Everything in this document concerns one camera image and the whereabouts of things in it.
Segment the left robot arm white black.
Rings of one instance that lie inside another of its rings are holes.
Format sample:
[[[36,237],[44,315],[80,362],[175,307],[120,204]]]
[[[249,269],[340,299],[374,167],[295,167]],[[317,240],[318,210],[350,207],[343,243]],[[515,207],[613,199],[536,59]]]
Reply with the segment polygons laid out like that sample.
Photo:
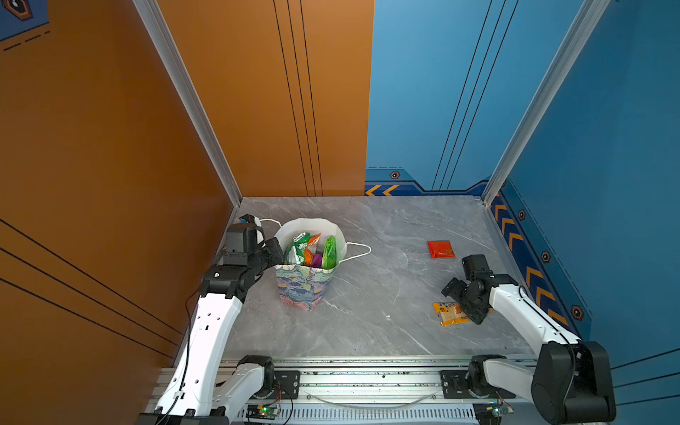
[[[196,312],[175,373],[150,414],[139,424],[231,424],[255,395],[274,388],[270,357],[246,355],[221,387],[217,373],[230,331],[248,290],[263,273],[283,264],[276,238],[267,239],[260,219],[246,214],[228,226],[224,246],[205,272]]]

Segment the colourful fruits candy bag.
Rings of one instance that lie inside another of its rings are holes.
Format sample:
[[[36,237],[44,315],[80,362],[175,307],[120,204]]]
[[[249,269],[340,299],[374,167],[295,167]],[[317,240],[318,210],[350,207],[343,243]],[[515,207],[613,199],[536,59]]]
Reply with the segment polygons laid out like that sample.
[[[315,262],[314,258],[317,255],[317,244],[321,239],[321,235],[310,235],[306,248],[304,250],[304,264],[308,267]]]

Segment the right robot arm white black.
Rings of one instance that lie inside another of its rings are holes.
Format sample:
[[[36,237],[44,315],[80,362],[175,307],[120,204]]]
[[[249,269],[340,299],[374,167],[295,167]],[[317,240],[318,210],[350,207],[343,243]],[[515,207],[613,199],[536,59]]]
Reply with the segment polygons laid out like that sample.
[[[469,255],[462,266],[464,279],[451,279],[443,295],[476,325],[489,313],[500,313],[538,357],[529,369],[502,355],[476,355],[467,370],[469,392],[487,398],[507,391],[532,402],[550,424],[614,421],[616,398],[606,349],[566,330],[515,279],[493,272],[485,256]]]

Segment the red small snack packet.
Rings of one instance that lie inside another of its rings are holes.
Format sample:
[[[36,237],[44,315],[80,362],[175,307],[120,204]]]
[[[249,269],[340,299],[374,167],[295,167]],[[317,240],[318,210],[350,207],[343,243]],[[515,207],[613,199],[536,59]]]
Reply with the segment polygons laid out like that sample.
[[[428,241],[428,248],[433,259],[455,258],[452,245],[447,240]]]

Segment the magenta purple snack bag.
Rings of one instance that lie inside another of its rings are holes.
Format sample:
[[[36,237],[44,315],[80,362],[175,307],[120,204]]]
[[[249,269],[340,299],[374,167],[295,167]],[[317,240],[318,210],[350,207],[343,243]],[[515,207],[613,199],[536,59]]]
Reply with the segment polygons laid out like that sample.
[[[313,267],[313,268],[322,268],[322,265],[323,265],[323,257],[322,257],[322,255],[320,255],[320,254],[315,254],[315,255],[313,256],[313,260],[312,260],[312,262],[311,262],[311,264],[310,264],[310,267]]]

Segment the orange yellow snack packet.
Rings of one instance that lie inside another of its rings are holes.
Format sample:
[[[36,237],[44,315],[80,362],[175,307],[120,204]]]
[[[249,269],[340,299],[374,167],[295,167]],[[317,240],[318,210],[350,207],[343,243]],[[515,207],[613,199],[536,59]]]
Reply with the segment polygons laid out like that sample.
[[[434,303],[433,308],[442,327],[470,322],[460,304],[456,302]]]

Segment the circuit board green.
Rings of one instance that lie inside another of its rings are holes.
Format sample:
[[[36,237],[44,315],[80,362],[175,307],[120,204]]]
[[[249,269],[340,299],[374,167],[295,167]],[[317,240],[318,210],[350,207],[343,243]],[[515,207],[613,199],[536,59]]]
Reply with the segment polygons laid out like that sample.
[[[245,411],[245,421],[255,423],[255,421],[274,421],[279,418],[281,407],[279,404],[272,405],[248,405]]]
[[[501,425],[505,416],[515,413],[508,404],[474,404],[473,408],[479,425]]]

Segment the floral paper bag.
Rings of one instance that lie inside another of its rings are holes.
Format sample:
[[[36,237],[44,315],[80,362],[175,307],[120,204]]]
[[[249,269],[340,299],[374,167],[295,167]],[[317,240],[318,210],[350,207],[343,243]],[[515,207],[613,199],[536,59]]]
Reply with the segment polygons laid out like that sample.
[[[276,266],[276,285],[283,304],[300,310],[312,311],[322,301],[322,297],[329,288],[330,281],[340,265],[350,260],[356,260],[372,253],[367,244],[349,242],[343,231],[335,223],[322,218],[298,218],[282,223],[275,219],[265,218],[262,223],[271,222],[278,226],[274,237],[283,249],[283,265]],[[317,254],[322,255],[323,246],[329,236],[336,237],[338,243],[338,264],[331,270],[313,268],[306,265],[287,265],[286,254],[290,243],[296,235],[309,232],[311,235],[321,235],[317,244]]]

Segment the green Lays chips bag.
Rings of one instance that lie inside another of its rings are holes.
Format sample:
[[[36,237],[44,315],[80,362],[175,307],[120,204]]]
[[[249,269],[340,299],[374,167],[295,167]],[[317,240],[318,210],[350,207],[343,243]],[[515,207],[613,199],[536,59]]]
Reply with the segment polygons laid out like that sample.
[[[336,237],[329,236],[323,246],[322,268],[331,270],[338,264],[338,243]]]

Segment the aluminium corner post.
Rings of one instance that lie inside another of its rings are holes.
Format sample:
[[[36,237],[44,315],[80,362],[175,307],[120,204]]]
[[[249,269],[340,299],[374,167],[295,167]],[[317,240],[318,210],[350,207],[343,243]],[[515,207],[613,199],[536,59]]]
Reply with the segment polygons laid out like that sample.
[[[175,91],[182,101],[187,115],[191,119],[223,188],[228,194],[230,202],[234,207],[240,207],[243,195],[158,2],[152,0],[133,0],[132,3],[143,21],[148,35],[152,39],[152,43],[175,87]]]
[[[609,4],[609,0],[586,0],[580,6],[483,192],[484,207],[489,208],[499,195],[500,188],[521,157]]]

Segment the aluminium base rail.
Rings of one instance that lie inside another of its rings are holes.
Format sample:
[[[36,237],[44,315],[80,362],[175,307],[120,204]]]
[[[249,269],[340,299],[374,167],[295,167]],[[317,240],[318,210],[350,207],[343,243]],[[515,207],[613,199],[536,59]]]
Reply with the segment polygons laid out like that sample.
[[[536,407],[500,391],[478,398],[466,357],[290,358],[274,361],[289,395],[275,424],[478,424],[474,404],[508,404],[501,424],[542,424]]]

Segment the left circuit board green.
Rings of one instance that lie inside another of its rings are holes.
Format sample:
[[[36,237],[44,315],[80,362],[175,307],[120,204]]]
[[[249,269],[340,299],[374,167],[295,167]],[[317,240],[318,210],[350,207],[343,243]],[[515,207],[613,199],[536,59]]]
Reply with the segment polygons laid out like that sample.
[[[255,421],[274,421],[279,418],[281,407],[279,404],[272,405],[248,405],[245,411],[245,421],[255,423]]]

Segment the green white snack packet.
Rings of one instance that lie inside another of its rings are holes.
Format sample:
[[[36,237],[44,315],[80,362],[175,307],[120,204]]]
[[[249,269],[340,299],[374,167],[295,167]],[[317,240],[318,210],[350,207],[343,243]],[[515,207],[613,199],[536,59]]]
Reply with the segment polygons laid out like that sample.
[[[310,238],[309,232],[302,232],[293,237],[286,254],[287,265],[306,265],[306,250]]]

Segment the right circuit board green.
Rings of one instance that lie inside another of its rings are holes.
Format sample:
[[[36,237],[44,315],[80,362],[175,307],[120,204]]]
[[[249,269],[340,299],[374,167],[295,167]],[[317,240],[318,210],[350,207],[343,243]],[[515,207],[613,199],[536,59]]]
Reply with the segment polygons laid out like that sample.
[[[515,413],[508,404],[474,404],[473,408],[479,425],[501,425],[505,416]]]

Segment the aluminium left corner post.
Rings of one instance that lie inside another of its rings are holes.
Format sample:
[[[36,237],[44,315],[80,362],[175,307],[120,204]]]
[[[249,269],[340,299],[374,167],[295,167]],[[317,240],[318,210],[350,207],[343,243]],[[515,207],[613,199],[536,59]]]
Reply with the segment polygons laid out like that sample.
[[[243,195],[158,2],[152,0],[133,0],[132,3],[143,21],[148,35],[152,39],[152,43],[175,87],[175,91],[182,101],[187,115],[191,119],[223,188],[228,194],[230,202],[234,207],[240,207]]]

